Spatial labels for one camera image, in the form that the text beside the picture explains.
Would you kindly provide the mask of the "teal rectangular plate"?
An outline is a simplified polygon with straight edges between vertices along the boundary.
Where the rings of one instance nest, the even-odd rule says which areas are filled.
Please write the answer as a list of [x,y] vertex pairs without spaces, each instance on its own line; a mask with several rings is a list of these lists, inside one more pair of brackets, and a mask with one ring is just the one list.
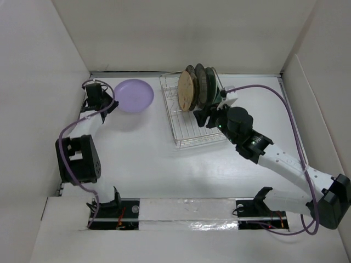
[[216,91],[216,97],[215,97],[213,103],[214,103],[214,104],[218,104],[218,103],[220,103],[221,101],[222,101],[222,97],[221,97],[221,95],[220,95],[220,88],[218,87],[218,88],[217,88],[217,91]]

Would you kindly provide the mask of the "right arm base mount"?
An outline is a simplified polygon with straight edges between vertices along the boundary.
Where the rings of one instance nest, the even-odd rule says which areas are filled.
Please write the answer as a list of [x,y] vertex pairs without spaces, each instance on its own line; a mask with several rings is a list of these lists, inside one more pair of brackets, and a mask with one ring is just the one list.
[[259,211],[252,199],[237,199],[232,214],[237,217],[239,230],[289,229],[285,211]]

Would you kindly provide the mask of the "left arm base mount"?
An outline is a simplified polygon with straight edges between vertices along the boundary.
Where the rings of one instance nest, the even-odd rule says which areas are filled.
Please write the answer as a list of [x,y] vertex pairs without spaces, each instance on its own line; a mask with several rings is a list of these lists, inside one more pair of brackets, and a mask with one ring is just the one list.
[[114,201],[100,203],[95,219],[93,215],[96,201],[87,203],[90,209],[88,228],[90,230],[138,230],[140,199],[122,199],[120,204]]

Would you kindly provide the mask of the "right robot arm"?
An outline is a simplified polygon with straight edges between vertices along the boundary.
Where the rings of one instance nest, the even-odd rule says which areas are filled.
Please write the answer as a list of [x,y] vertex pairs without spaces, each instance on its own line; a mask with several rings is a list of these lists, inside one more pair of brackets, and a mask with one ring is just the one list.
[[274,171],[304,194],[281,192],[263,187],[250,200],[249,210],[259,215],[282,210],[309,215],[321,226],[335,230],[350,208],[350,179],[337,177],[313,168],[284,152],[273,141],[255,131],[253,117],[242,107],[215,106],[195,110],[199,127],[218,128],[235,145],[243,158]]

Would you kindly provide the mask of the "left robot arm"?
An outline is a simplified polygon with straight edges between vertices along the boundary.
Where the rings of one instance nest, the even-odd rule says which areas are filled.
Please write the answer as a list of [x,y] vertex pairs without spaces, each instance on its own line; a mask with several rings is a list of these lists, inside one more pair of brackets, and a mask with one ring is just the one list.
[[94,144],[97,130],[107,116],[118,107],[112,87],[97,79],[83,82],[86,98],[80,108],[78,119],[65,127],[55,142],[59,175],[63,184],[78,186],[94,195],[95,200],[87,206],[96,215],[101,206],[110,217],[122,212],[122,203],[114,198],[100,202],[98,191],[87,187],[96,184],[101,177],[101,162]]

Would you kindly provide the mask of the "purple plate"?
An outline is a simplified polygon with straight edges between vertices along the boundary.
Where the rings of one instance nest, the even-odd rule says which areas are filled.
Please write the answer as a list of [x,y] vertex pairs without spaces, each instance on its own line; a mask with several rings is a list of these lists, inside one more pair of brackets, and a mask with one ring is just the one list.
[[145,111],[154,100],[153,88],[140,79],[127,79],[114,88],[118,108],[123,112]]

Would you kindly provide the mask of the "teal round flower plate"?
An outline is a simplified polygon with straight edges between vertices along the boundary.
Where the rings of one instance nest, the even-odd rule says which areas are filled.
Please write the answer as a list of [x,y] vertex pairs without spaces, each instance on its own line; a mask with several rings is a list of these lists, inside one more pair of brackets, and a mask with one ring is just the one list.
[[217,96],[217,81],[215,72],[211,67],[205,68],[208,77],[207,101],[208,105],[213,104]]

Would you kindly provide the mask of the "tan plate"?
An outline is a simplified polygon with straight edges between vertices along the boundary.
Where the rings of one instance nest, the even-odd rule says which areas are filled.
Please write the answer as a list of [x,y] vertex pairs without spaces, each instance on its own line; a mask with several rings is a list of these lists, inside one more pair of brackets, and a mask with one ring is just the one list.
[[183,71],[178,79],[178,102],[182,111],[188,111],[194,98],[194,84],[191,75]]

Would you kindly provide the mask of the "black rimmed patterned plate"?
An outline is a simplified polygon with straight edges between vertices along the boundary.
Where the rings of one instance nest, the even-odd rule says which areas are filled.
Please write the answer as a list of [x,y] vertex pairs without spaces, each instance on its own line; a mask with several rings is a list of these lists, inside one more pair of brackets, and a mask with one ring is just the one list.
[[195,68],[192,65],[188,65],[186,67],[186,71],[189,73],[194,87],[194,96],[193,96],[191,105],[189,107],[189,111],[192,111],[195,109],[199,101],[199,92],[200,92],[199,80],[196,75]]

